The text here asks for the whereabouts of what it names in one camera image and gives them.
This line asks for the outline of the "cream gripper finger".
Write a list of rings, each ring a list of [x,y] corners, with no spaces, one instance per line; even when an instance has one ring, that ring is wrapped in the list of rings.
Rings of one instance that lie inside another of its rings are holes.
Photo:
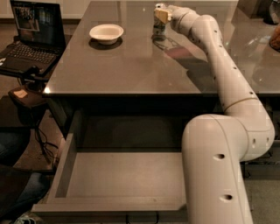
[[[166,9],[156,8],[154,10],[154,15],[157,20],[164,24],[167,24],[169,22],[169,11]]]

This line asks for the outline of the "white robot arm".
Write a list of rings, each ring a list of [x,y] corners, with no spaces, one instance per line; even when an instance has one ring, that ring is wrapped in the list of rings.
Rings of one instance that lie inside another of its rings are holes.
[[[266,109],[222,44],[215,18],[158,3],[156,25],[171,28],[206,55],[221,115],[199,115],[182,136],[182,165],[189,224],[253,224],[241,162],[259,158],[273,144]]]

